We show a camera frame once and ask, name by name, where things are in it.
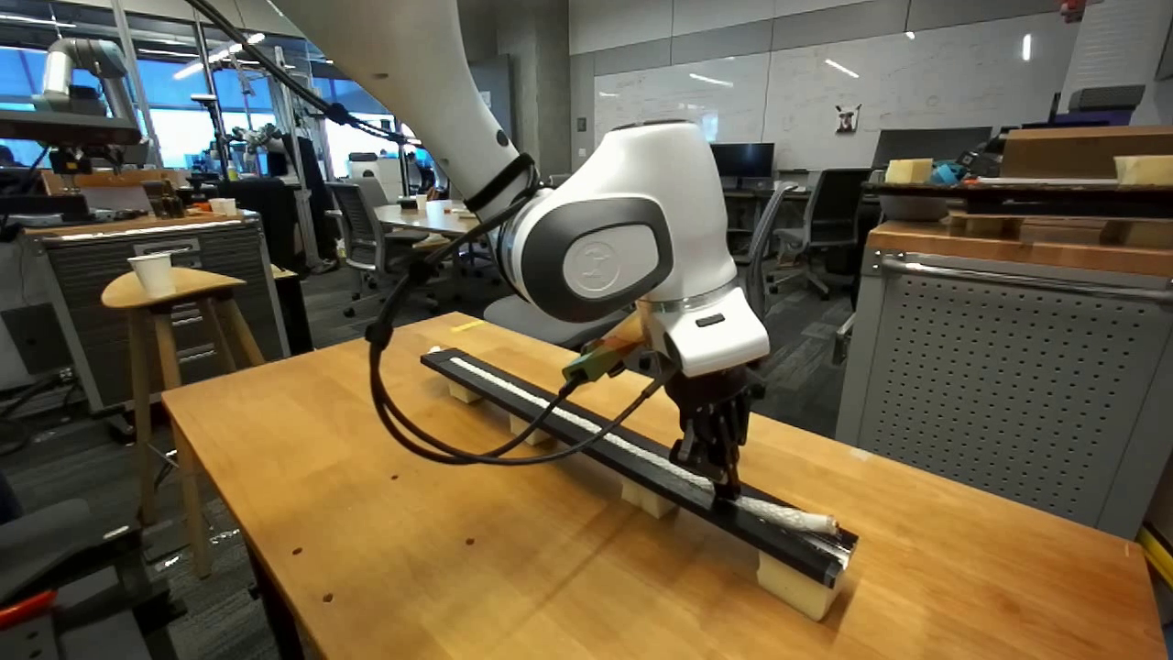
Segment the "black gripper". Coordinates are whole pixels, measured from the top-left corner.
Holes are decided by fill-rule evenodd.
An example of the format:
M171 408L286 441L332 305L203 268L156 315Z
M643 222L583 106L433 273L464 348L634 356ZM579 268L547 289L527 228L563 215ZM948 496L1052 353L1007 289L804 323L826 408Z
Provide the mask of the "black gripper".
M717 491L742 488L742 448L747 413L760 399L760 378L747 367L705 378L672 378L667 397L679 408L679 463L708 476Z

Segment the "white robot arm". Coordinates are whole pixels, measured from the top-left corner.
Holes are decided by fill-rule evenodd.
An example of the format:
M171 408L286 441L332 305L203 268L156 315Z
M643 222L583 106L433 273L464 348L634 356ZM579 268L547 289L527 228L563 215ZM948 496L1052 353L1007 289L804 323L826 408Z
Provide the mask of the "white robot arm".
M441 161L477 218L499 218L507 282L554 320L648 308L648 344L684 435L672 457L737 488L747 367L769 353L727 245L714 155L697 124L613 128L557 185L535 177L479 102L458 0L275 0L351 79Z

